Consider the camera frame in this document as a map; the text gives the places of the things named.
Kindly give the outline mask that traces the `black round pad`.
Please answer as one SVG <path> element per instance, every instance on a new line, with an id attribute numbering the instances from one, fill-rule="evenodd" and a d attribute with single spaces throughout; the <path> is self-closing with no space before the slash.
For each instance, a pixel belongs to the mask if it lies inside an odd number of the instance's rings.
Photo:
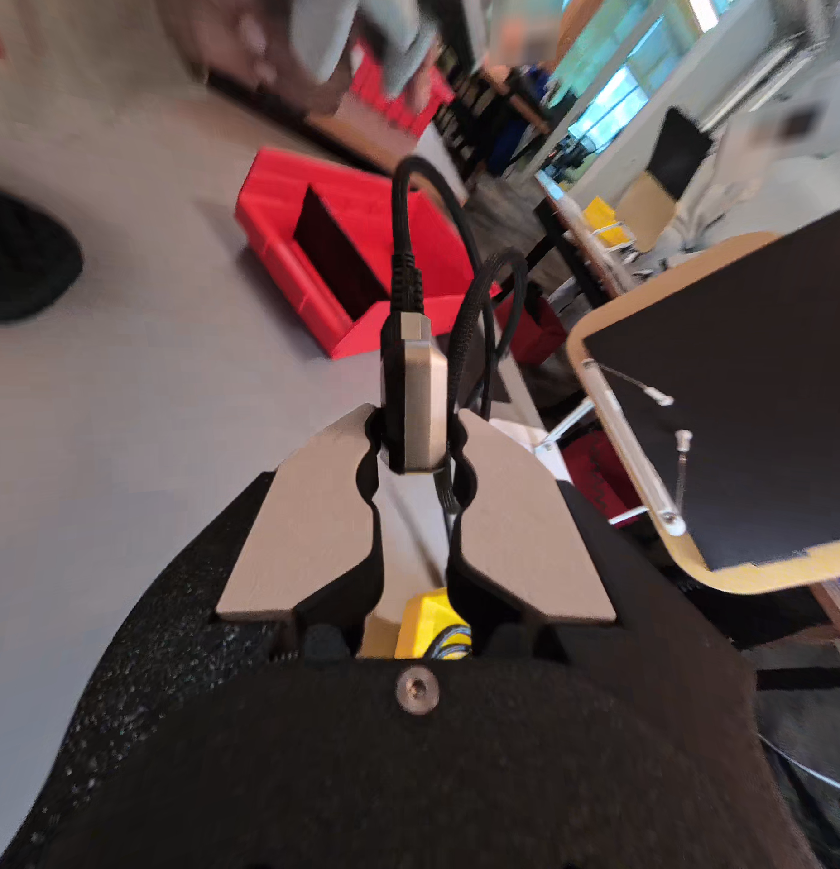
<path id="1" fill-rule="evenodd" d="M 0 190 L 0 324 L 39 315 L 83 267 L 82 247 L 62 223 Z"/>

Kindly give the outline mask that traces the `black board with wooden rim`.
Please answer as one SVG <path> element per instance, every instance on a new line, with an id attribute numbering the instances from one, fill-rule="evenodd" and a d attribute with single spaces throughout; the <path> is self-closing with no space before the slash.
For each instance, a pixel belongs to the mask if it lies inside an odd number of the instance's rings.
<path id="1" fill-rule="evenodd" d="M 674 219 L 713 142 L 679 108 L 667 109 L 647 168 L 628 186 L 614 210 L 639 253 L 653 249 Z"/>
<path id="2" fill-rule="evenodd" d="M 566 341 L 660 389 L 608 376 L 675 494 L 675 431 L 692 435 L 675 563 L 720 591 L 840 579 L 840 210 L 791 234 L 730 238 L 585 315 Z"/>

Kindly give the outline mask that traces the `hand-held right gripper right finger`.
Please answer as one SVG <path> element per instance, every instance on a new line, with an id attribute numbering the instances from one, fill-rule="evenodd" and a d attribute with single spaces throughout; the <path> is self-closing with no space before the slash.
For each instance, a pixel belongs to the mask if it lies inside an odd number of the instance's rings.
<path id="1" fill-rule="evenodd" d="M 556 476 L 529 449 L 461 410 L 454 432 L 460 502 L 447 560 L 453 607 L 482 595 L 552 623 L 612 624 L 614 606 Z"/>

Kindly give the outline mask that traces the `grey usb hub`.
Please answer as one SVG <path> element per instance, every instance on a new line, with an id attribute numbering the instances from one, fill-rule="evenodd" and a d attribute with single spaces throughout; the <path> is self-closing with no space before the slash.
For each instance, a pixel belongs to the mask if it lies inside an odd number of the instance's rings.
<path id="1" fill-rule="evenodd" d="M 392 472 L 433 473 L 447 455 L 447 358 L 427 316 L 390 313 L 381 333 L 382 445 Z"/>

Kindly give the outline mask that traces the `yellow plastic bin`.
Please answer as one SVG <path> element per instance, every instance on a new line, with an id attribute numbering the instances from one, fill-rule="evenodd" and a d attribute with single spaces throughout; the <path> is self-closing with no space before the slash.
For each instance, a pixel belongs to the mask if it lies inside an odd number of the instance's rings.
<path id="1" fill-rule="evenodd" d="M 596 237 L 609 250 L 633 245 L 634 238 L 627 226 L 617 217 L 613 207 L 596 196 L 583 212 L 584 219 Z"/>
<path id="2" fill-rule="evenodd" d="M 472 632 L 452 607 L 446 587 L 411 598 L 396 641 L 396 659 L 456 660 L 472 653 Z"/>

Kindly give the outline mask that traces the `long red plastic bin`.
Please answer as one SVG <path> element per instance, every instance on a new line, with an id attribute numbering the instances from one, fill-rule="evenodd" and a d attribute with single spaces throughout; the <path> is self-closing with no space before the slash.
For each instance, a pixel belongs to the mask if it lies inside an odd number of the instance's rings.
<path id="1" fill-rule="evenodd" d="M 388 96 L 384 91 L 382 65 L 362 42 L 355 43 L 350 49 L 350 65 L 353 73 L 350 92 L 390 126 L 414 139 L 419 139 L 438 110 L 455 98 L 437 67 L 432 67 L 429 72 L 429 97 L 422 111 L 413 110 L 404 95 Z"/>

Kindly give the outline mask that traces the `brown office desk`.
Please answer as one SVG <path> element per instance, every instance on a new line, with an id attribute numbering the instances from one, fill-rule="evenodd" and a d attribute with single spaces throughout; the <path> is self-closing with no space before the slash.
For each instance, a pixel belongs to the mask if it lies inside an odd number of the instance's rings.
<path id="1" fill-rule="evenodd" d="M 537 171 L 534 179 L 542 190 L 534 214 L 550 246 L 559 252 L 590 304 L 597 308 L 634 289 L 635 278 L 605 247 L 576 200 L 546 172 Z"/>

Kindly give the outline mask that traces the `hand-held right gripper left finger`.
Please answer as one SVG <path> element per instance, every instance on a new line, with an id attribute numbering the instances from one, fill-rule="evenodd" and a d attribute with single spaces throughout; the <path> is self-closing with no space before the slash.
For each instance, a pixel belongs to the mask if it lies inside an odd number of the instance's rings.
<path id="1" fill-rule="evenodd" d="M 278 466 L 216 604 L 221 619 L 364 624 L 384 588 L 375 411 L 360 405 Z"/>

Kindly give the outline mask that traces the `black bin divider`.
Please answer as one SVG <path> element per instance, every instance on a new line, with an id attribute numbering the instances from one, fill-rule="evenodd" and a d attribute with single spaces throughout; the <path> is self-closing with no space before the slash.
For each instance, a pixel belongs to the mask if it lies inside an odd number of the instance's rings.
<path id="1" fill-rule="evenodd" d="M 315 186 L 306 187 L 293 240 L 351 321 L 389 293 Z"/>

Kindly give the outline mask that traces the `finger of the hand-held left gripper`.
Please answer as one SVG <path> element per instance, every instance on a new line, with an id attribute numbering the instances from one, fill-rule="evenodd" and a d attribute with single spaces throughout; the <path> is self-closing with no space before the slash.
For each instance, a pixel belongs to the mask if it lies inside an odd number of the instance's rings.
<path id="1" fill-rule="evenodd" d="M 401 95 L 436 40 L 435 18 L 419 1 L 363 1 L 361 21 L 385 95 Z"/>
<path id="2" fill-rule="evenodd" d="M 335 72 L 349 40 L 357 1 L 294 1 L 288 41 L 296 59 L 316 83 Z"/>

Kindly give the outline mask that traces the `red bag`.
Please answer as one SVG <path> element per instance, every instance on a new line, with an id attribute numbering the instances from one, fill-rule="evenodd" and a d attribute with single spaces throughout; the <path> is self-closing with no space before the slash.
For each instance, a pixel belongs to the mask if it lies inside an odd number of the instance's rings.
<path id="1" fill-rule="evenodd" d="M 515 329 L 508 331 L 515 293 L 509 293 L 506 298 L 501 298 L 502 295 L 492 296 L 492 303 L 501 337 L 510 339 L 508 353 L 519 364 L 541 365 L 566 341 L 566 329 L 543 296 L 541 287 L 530 282 Z"/>

